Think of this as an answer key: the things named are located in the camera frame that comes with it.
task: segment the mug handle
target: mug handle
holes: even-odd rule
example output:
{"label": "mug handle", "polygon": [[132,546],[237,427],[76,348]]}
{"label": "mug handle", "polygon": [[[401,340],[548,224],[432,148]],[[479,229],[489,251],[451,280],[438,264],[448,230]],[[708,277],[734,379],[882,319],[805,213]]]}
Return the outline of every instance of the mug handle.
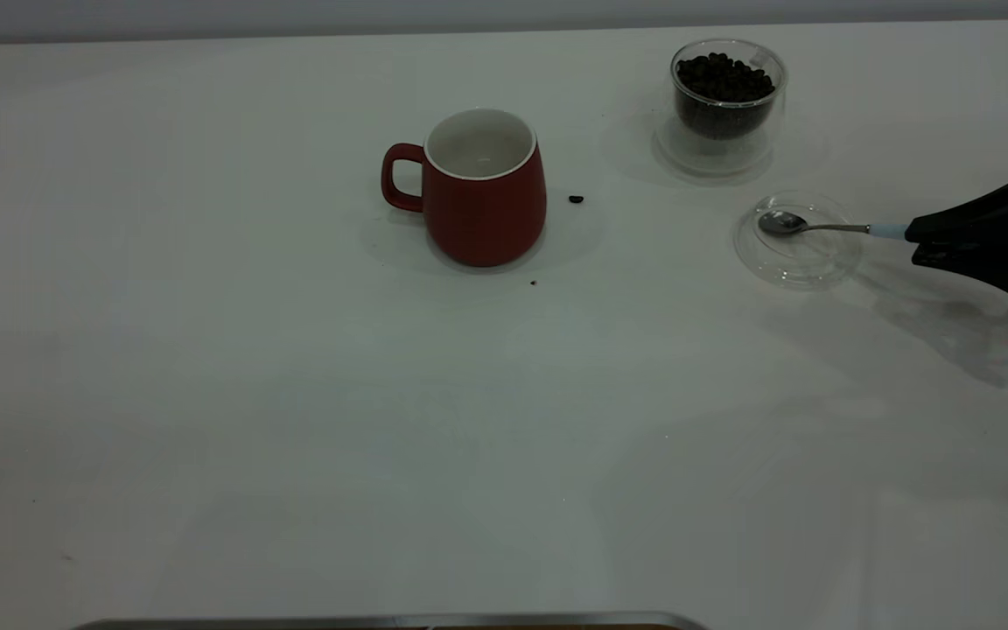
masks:
{"label": "mug handle", "polygon": [[400,142],[388,149],[388,153],[383,156],[383,172],[381,172],[381,187],[383,188],[383,199],[400,210],[409,212],[422,212],[422,197],[408,196],[407,193],[399,191],[395,186],[395,178],[392,176],[391,168],[395,166],[396,159],[416,161],[422,163],[425,154],[422,147],[417,144],[407,144]]}

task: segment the mug rim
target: mug rim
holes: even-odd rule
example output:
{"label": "mug rim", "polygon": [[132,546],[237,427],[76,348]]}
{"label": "mug rim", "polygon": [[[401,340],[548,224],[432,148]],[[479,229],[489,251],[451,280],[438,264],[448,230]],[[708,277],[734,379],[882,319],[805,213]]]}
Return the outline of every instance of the mug rim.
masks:
{"label": "mug rim", "polygon": [[[443,124],[449,123],[449,121],[451,121],[453,119],[456,119],[458,116],[466,115],[466,113],[469,113],[469,112],[495,112],[495,113],[501,113],[504,116],[511,116],[511,118],[519,121],[519,123],[521,125],[523,125],[523,128],[527,129],[527,133],[529,135],[529,138],[531,138],[531,147],[529,147],[527,149],[527,155],[524,155],[523,159],[519,160],[519,162],[517,162],[515,164],[515,166],[513,166],[512,168],[508,168],[507,170],[504,170],[503,172],[497,172],[496,175],[484,175],[484,176],[459,175],[459,174],[456,174],[456,172],[452,172],[452,171],[446,170],[445,168],[443,168],[440,166],[437,166],[437,162],[430,155],[430,136],[432,136],[433,132],[435,132],[437,130],[437,128],[439,128]],[[422,152],[427,157],[427,161],[430,162],[430,166],[432,166],[433,168],[435,168],[437,171],[439,171],[444,175],[453,176],[454,179],[463,179],[463,180],[465,180],[465,182],[491,182],[491,180],[493,180],[493,179],[500,179],[501,176],[511,175],[516,170],[520,170],[520,168],[523,168],[524,166],[527,166],[528,161],[531,161],[531,156],[535,155],[535,149],[537,149],[537,148],[539,148],[539,137],[535,135],[535,128],[533,128],[532,125],[527,124],[527,120],[521,119],[519,116],[515,115],[512,112],[508,112],[508,111],[504,111],[504,110],[496,109],[496,108],[472,108],[471,110],[462,110],[460,112],[454,112],[454,113],[452,113],[452,115],[446,116],[446,118],[444,118],[443,120],[437,121],[437,123],[435,125],[433,125],[432,128],[430,128],[430,131],[427,132],[427,136],[425,136],[425,138],[422,140]]]}

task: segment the glass saucer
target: glass saucer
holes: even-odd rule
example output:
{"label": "glass saucer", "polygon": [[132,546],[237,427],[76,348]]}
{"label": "glass saucer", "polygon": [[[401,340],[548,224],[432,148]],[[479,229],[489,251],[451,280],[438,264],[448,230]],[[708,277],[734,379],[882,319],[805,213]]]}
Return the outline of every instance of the glass saucer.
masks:
{"label": "glass saucer", "polygon": [[672,111],[657,116],[655,139],[669,162],[692,175],[737,174],[772,150],[771,135],[764,129],[733,140],[712,140],[689,130]]}
{"label": "glass saucer", "polygon": [[811,226],[851,223],[834,200],[806,191],[785,191],[760,200],[741,216],[733,246],[741,262],[760,279],[797,290],[820,290],[847,278],[861,260],[864,235],[813,230],[795,236],[770,236],[757,227],[767,212],[795,213]]}

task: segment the light blue handle grip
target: light blue handle grip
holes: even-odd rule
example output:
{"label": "light blue handle grip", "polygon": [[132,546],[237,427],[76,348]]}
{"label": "light blue handle grip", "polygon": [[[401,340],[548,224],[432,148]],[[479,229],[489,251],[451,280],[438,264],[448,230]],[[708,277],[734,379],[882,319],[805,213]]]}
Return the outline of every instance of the light blue handle grip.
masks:
{"label": "light blue handle grip", "polygon": [[892,223],[875,223],[869,227],[869,236],[876,236],[879,239],[903,241],[905,239],[905,231],[907,230],[908,226],[897,226],[897,224]]}

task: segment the glass bowl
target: glass bowl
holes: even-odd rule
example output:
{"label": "glass bowl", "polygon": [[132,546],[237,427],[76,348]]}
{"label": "glass bowl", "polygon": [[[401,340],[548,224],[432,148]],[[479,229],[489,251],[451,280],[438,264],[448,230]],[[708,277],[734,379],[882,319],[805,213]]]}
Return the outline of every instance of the glass bowl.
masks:
{"label": "glass bowl", "polygon": [[[725,53],[772,80],[771,95],[756,101],[718,101],[697,95],[679,80],[679,61]],[[751,167],[772,150],[784,116],[787,69],[775,52],[741,39],[688,43],[668,69],[672,99],[656,123],[668,159],[686,170],[727,175]]]}
{"label": "glass bowl", "polygon": [[767,235],[759,227],[763,215],[774,210],[795,213],[809,224],[851,223],[835,200],[807,191],[784,191],[760,200],[741,216],[733,232],[733,246],[745,266],[776,286],[820,290],[851,275],[861,262],[864,235],[812,230],[795,236]]}

